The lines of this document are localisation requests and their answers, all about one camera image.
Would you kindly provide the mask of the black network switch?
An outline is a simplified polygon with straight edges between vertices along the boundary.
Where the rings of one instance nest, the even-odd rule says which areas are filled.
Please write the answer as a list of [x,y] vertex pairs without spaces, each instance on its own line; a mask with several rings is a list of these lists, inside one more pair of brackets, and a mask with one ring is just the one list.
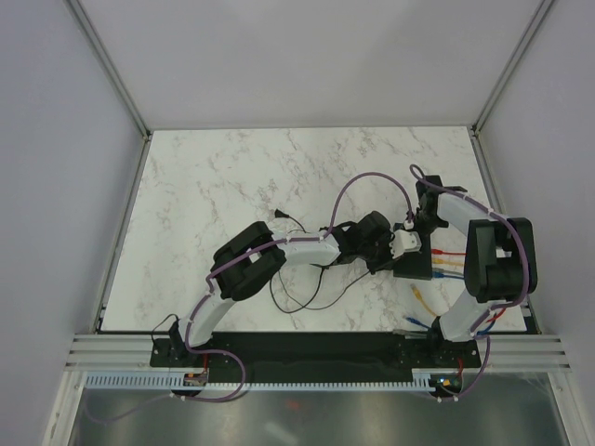
[[421,249],[398,259],[392,271],[396,278],[429,281],[432,278],[431,241],[428,234],[419,234]]

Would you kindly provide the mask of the black power adapter with cord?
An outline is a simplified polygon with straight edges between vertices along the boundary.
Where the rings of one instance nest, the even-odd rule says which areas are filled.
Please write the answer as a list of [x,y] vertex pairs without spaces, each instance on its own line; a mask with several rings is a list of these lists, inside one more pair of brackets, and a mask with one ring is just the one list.
[[290,266],[287,271],[282,270],[277,274],[279,290],[283,292],[285,303],[281,304],[280,299],[270,285],[270,295],[272,303],[283,314],[292,315],[300,311],[322,311],[333,307],[347,291],[361,279],[369,275],[369,272],[363,272],[356,276],[336,297],[326,304],[315,304],[315,299],[321,293],[324,283],[324,274],[330,270],[329,267],[320,265]]

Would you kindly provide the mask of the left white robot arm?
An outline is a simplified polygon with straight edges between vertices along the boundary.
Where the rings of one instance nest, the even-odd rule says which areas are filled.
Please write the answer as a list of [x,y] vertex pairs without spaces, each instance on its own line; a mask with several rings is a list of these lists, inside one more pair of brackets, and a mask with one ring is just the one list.
[[257,295],[285,266],[325,270],[362,260],[375,273],[390,269],[403,254],[402,234],[377,211],[358,222],[331,222],[316,232],[282,233],[257,221],[216,251],[205,296],[187,316],[174,319],[167,338],[152,339],[151,366],[198,363],[231,308]]

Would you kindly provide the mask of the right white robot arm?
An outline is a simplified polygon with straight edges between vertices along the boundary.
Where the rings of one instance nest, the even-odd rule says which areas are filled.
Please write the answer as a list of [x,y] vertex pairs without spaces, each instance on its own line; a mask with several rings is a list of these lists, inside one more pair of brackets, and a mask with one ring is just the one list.
[[416,192],[419,234],[452,226],[466,237],[465,289],[435,318],[424,346],[429,362],[446,366],[458,356],[457,343],[488,335],[506,309],[536,289],[533,225],[524,217],[500,215],[461,187],[445,187],[438,176],[418,175]]

